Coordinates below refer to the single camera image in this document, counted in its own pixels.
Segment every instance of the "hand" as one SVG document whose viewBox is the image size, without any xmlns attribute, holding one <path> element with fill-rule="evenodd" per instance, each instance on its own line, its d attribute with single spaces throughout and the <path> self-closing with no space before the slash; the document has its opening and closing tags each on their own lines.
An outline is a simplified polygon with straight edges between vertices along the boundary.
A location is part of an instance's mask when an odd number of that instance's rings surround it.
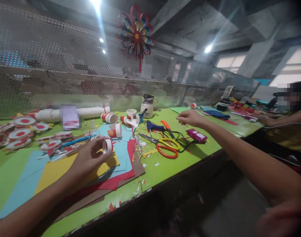
<svg viewBox="0 0 301 237">
<path fill-rule="evenodd" d="M 105 139 L 107 138 L 95 138 L 84 145 L 66 174 L 69 174 L 71 176 L 70 178 L 74 177 L 76 180 L 84 179 L 91 175 L 99 165 L 106 162 L 113 152 L 103 154 L 103 152 L 100 151 L 97 153 L 97 151 L 102 148 Z"/>
<path fill-rule="evenodd" d="M 202 126 L 204 126 L 205 124 L 210 123 L 209 120 L 199 115 L 195 110 L 187 110 L 181 112 L 177 116 L 177 120 L 179 121 L 179 123 L 181 123 L 181 125 L 189 124 L 190 126 L 199 128 L 202 128 Z"/>
</svg>

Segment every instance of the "orange-handled scissors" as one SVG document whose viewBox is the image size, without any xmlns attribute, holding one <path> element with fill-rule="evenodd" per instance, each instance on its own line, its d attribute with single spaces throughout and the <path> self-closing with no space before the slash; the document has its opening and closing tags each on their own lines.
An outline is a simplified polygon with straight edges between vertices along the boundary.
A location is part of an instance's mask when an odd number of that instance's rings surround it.
<svg viewBox="0 0 301 237">
<path fill-rule="evenodd" d="M 174 140 L 172 140 L 172 139 L 170 139 L 170 138 L 162 138 L 162 139 L 157 140 L 157 139 L 154 139 L 154 138 L 152 138 L 152 137 L 149 137 L 149 136 L 147 136 L 147 135 L 145 135 L 145 134 L 143 134 L 143 133 L 139 133 L 139 135 L 142 136 L 143 138 L 146 138 L 147 140 L 149 140 L 149 141 L 155 143 L 155 144 L 156 144 L 156 149 L 158 150 L 158 152 L 159 152 L 162 156 L 164 156 L 164 157 L 166 157 L 166 158 L 169 158 L 169 159 L 176 159 L 176 158 L 178 157 L 178 151 L 180 150 L 180 145 L 179 145 L 176 141 L 174 141 Z M 165 142 L 165 141 L 170 141 L 170 142 L 174 143 L 177 147 L 171 146 L 171 145 L 169 145 L 169 144 L 168 144 L 167 142 Z M 172 156 L 166 155 L 165 153 L 163 153 L 163 152 L 160 150 L 160 148 L 165 149 L 165 150 L 172 151 L 172 152 L 175 153 L 175 155 L 172 155 Z"/>
</svg>

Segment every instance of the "paper craft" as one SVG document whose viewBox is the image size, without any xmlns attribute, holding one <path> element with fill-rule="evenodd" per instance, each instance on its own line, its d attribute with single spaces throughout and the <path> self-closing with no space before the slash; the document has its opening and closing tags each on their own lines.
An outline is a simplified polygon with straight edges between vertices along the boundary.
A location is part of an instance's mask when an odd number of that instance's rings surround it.
<svg viewBox="0 0 301 237">
<path fill-rule="evenodd" d="M 46 164 L 43 175 L 41 177 L 41 180 L 39 182 L 39 185 L 36 188 L 35 194 L 39 193 L 52 183 L 56 182 L 60 177 L 65 174 L 68 169 L 71 167 L 72 163 L 76 159 L 76 156 L 78 153 L 71 155 L 69 157 L 66 157 L 62 160 L 55 161 L 55 162 L 49 162 Z M 100 165 L 96 172 L 94 172 L 85 183 L 90 182 L 91 180 L 94 180 L 98 178 L 99 176 L 106 173 L 111 167 L 119 165 L 119 160 L 114 153 L 112 156 L 110 156 L 105 163 Z"/>
</svg>

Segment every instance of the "paper scrap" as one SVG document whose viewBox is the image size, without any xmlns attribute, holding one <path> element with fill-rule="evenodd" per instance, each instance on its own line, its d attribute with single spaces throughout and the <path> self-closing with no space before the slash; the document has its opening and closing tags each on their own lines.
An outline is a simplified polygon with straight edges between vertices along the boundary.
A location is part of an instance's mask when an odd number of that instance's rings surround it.
<svg viewBox="0 0 301 237">
<path fill-rule="evenodd" d="M 110 212 L 113 212 L 115 210 L 114 207 L 112 206 L 112 203 L 110 204 L 109 208 L 110 208 Z"/>
</svg>

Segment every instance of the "paper roll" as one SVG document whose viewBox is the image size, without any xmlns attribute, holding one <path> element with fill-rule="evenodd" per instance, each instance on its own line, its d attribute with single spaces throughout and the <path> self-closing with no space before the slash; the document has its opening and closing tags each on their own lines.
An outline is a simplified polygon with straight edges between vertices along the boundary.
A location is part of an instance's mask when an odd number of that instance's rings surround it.
<svg viewBox="0 0 301 237">
<path fill-rule="evenodd" d="M 113 144 L 110 139 L 106 139 L 103 141 L 102 150 L 104 154 L 113 150 Z"/>
</svg>

